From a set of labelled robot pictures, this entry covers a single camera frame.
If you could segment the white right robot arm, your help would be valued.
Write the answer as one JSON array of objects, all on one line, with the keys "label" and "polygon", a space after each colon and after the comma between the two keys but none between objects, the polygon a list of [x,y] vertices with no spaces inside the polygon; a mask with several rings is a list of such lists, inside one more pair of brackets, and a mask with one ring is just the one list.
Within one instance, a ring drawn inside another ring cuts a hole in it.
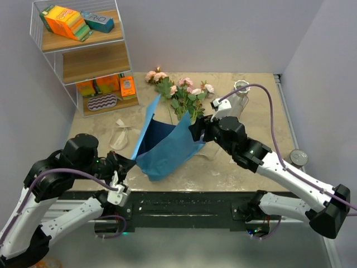
[{"label": "white right robot arm", "polygon": [[200,116],[189,126],[194,141],[214,141],[243,169],[269,178],[288,189],[294,197],[259,190],[238,208],[247,222],[267,216],[285,216],[308,223],[318,234],[335,239],[348,216],[350,190],[323,183],[291,164],[263,143],[249,138],[235,117]]}]

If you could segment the blue wrapping paper sheet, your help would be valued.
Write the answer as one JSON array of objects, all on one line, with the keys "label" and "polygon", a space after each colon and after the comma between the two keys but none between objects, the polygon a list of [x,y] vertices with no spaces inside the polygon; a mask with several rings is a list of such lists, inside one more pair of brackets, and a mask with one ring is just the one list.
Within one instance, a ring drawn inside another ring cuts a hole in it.
[{"label": "blue wrapping paper sheet", "polygon": [[205,145],[202,140],[192,139],[189,113],[185,113],[177,125],[154,119],[160,98],[156,97],[147,107],[144,125],[131,156],[149,181],[164,179]]}]

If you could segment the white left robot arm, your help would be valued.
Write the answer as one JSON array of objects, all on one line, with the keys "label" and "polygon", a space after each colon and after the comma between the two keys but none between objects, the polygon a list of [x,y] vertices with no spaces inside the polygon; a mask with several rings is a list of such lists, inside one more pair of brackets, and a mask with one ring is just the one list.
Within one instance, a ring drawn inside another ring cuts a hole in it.
[{"label": "white left robot arm", "polygon": [[[20,199],[1,230],[1,267],[30,267],[42,260],[50,247],[66,234],[95,219],[124,217],[115,214],[123,207],[130,190],[123,184],[136,161],[109,151],[98,156],[96,137],[80,133],[64,148],[33,164]],[[76,179],[89,179],[103,187],[79,207],[44,222],[43,217]]]}]

